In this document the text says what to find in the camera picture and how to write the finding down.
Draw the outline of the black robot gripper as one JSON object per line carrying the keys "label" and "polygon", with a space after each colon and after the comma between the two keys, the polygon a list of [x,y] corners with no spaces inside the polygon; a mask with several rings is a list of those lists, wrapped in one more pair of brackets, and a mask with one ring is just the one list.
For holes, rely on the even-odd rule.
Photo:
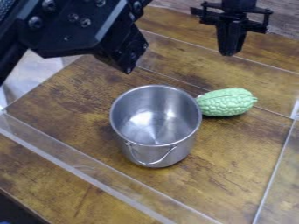
{"label": "black robot gripper", "polygon": [[[190,7],[190,14],[200,18],[202,24],[216,25],[218,53],[222,56],[240,52],[246,32],[268,32],[272,13],[268,8],[257,7],[257,0],[220,0],[218,3],[204,1],[200,8]],[[262,15],[262,21],[249,20],[248,14]]]}

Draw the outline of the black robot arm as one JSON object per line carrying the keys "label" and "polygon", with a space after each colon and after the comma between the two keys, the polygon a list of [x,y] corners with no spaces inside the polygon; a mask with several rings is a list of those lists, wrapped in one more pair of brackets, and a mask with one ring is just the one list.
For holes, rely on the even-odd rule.
{"label": "black robot arm", "polygon": [[[0,86],[26,51],[42,58],[89,54],[128,74],[148,43],[136,26],[153,0],[0,0]],[[190,14],[216,27],[218,53],[265,33],[272,11],[257,0],[202,2]]]}

